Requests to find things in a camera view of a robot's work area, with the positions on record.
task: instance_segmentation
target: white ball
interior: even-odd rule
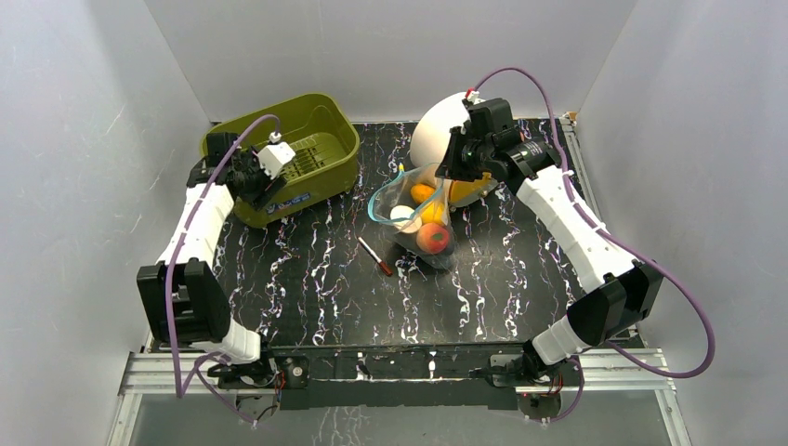
[[[443,161],[443,155],[449,147],[449,129],[468,119],[463,105],[465,96],[465,92],[451,95],[424,113],[411,137],[411,163],[414,166]]]

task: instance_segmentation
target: gray wall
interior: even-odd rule
[[[788,4],[639,2],[579,117],[602,215],[682,277],[717,356],[679,382],[696,446],[788,444]],[[703,357],[690,306],[665,286],[643,324],[674,370]]]
[[[0,14],[0,432],[103,444],[207,118],[142,0]]]
[[[578,110],[635,0],[146,0],[215,121],[324,91],[353,120],[418,119],[503,65],[530,67]],[[490,81],[542,116],[517,75]]]

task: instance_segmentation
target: purple cable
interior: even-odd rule
[[[207,355],[203,355],[200,358],[198,358],[197,361],[194,362],[194,367],[191,369],[191,372],[189,372],[189,377],[187,377],[187,379],[190,379],[190,377],[193,376],[193,373],[196,372],[197,373],[197,377],[200,379],[200,381],[203,382],[203,386],[208,387],[208,390],[210,390],[211,393],[213,393],[215,397],[219,398],[222,401],[222,403],[225,406],[227,406],[228,409],[233,411],[236,415],[238,415],[246,423],[249,423],[252,426],[257,426],[257,420],[254,417],[239,411],[238,408],[235,407],[235,404],[233,404],[232,402],[228,401],[226,398],[222,397],[221,394],[219,394],[218,390],[215,387],[213,387],[211,385],[211,383],[209,383],[208,380],[205,379],[205,377],[203,376],[203,373],[200,372],[200,366],[203,365],[203,363],[206,362],[206,361],[212,360],[212,361],[221,362],[223,364],[226,363],[225,361],[222,360],[221,357],[219,357],[219,358],[215,358],[214,357],[214,355],[216,355],[217,353],[218,352],[209,353]]]
[[[574,364],[575,367],[577,367],[577,373],[580,374],[580,384],[577,386],[577,395],[574,396],[574,401],[571,402],[570,406],[567,408],[566,411],[556,415],[555,418],[550,418],[548,420],[550,423],[561,421],[567,416],[569,416],[571,411],[573,411],[574,408],[577,407],[577,403],[580,402],[580,397],[583,396],[583,387],[585,387],[585,376],[583,375],[583,366],[580,365],[579,359],[571,358],[567,360],[567,362]]]
[[[547,94],[546,94],[545,90],[542,88],[542,85],[539,84],[539,81],[537,81],[533,76],[531,76],[530,73],[528,73],[525,70],[523,70],[521,68],[518,68],[518,67],[499,68],[498,70],[495,70],[494,72],[490,72],[489,74],[484,76],[476,84],[474,89],[475,90],[479,90],[479,88],[482,86],[482,84],[487,82],[488,79],[490,79],[491,77],[493,77],[494,75],[496,75],[499,72],[519,72],[520,74],[524,75],[525,77],[531,79],[531,82],[533,82],[533,84],[536,85],[536,88],[539,89],[539,93],[542,94],[542,98],[545,100],[545,105],[547,107],[547,117],[550,119],[550,130],[552,132],[553,145],[556,147],[556,150],[558,151],[558,155],[561,158],[561,172],[566,172],[567,170],[569,170],[569,163],[567,163],[566,152],[564,151],[563,147],[561,147],[561,144],[558,142],[558,130],[556,129],[556,117],[553,114],[553,107],[550,105],[550,100],[547,98]],[[573,187],[571,186],[571,182],[569,180],[569,176],[568,175],[564,175],[563,176],[563,183],[564,183],[564,190],[566,191],[566,194],[567,194],[567,198],[569,198],[570,202],[574,202],[574,191],[573,191]],[[583,210],[583,207],[581,207],[581,205],[579,205],[578,203],[575,203],[572,207],[574,207],[574,210],[577,211],[577,213],[580,215],[580,218],[582,218],[583,221],[585,221],[585,223],[588,224],[588,226],[590,226],[591,228],[596,228],[597,227],[597,224],[585,212],[585,210]],[[597,233],[603,239],[607,240],[610,243],[613,243],[613,244],[619,246],[620,248],[624,249],[627,253],[631,254],[634,257],[636,257],[638,260],[642,261],[646,265],[656,269],[668,281],[672,282],[673,285],[675,285],[676,288],[678,288],[678,291],[680,291],[681,294],[683,294],[687,298],[687,301],[689,302],[689,304],[692,305],[692,307],[695,309],[695,312],[698,314],[698,317],[701,319],[701,323],[703,324],[703,329],[706,332],[706,339],[707,339],[707,342],[708,342],[708,348],[706,349],[706,357],[703,358],[703,362],[701,362],[701,365],[699,365],[698,367],[696,367],[696,368],[694,368],[694,369],[692,369],[692,370],[690,370],[688,372],[670,372],[670,371],[661,370],[661,369],[659,369],[657,367],[654,367],[652,365],[648,365],[647,363],[645,363],[643,361],[640,361],[638,358],[636,358],[635,356],[633,356],[632,354],[630,354],[629,352],[627,352],[623,348],[620,348],[620,347],[616,346],[615,344],[613,344],[610,341],[608,341],[606,343],[606,345],[608,347],[618,351],[619,353],[621,353],[622,356],[624,356],[625,358],[627,358],[628,360],[630,360],[631,362],[633,362],[637,366],[639,366],[639,367],[641,367],[641,368],[643,368],[645,370],[648,370],[649,372],[652,372],[653,374],[658,374],[659,376],[665,376],[665,377],[668,377],[668,378],[692,378],[693,376],[697,376],[697,375],[702,374],[703,372],[705,372],[705,370],[709,368],[709,366],[712,364],[712,361],[714,360],[715,351],[716,351],[716,341],[715,341],[715,336],[714,336],[714,330],[712,329],[712,323],[709,321],[709,318],[706,315],[705,311],[703,311],[703,308],[701,308],[701,304],[692,295],[690,290],[687,289],[687,287],[684,285],[684,283],[682,283],[678,279],[678,277],[674,276],[670,271],[668,271],[667,269],[661,267],[656,262],[654,262],[653,260],[651,260],[651,259],[647,258],[646,256],[642,255],[641,253],[639,253],[635,249],[627,246],[625,243],[617,240],[615,237],[610,235],[607,231],[602,230],[602,229],[597,229]]]
[[[180,351],[177,348],[177,331],[175,328],[175,311],[173,310],[173,297],[172,297],[172,282],[173,282],[173,275],[175,274],[175,264],[177,262],[177,257],[180,254],[180,249],[183,247],[183,243],[186,241],[186,232],[189,230],[191,226],[191,221],[194,219],[194,216],[197,215],[197,210],[200,208],[200,204],[203,202],[205,197],[208,196],[208,191],[211,189],[211,185],[214,184],[214,181],[217,180],[217,176],[219,172],[224,168],[225,164],[230,160],[232,154],[238,149],[241,145],[241,142],[244,138],[248,137],[252,130],[255,129],[260,123],[263,121],[267,121],[268,119],[273,119],[276,121],[275,132],[279,133],[280,130],[280,121],[279,118],[273,114],[264,114],[259,118],[255,119],[253,123],[251,123],[246,130],[241,133],[238,139],[232,143],[232,146],[227,150],[227,153],[224,154],[224,158],[221,159],[217,167],[214,169],[214,172],[211,174],[211,177],[208,178],[208,182],[205,183],[205,189],[203,189],[203,193],[200,194],[200,199],[197,200],[197,203],[194,204],[192,207],[191,212],[189,212],[189,216],[186,218],[186,221],[183,225],[183,232],[180,234],[180,237],[177,239],[177,243],[175,245],[175,249],[173,250],[172,257],[170,257],[170,263],[167,265],[167,272],[164,276],[164,302],[165,302],[165,309],[167,312],[167,332],[169,333],[170,337],[170,348],[172,349],[172,357],[173,357],[173,369],[175,371],[175,393],[178,398],[183,398],[184,388],[183,383],[180,381]],[[218,392],[212,390],[215,395],[218,395]]]

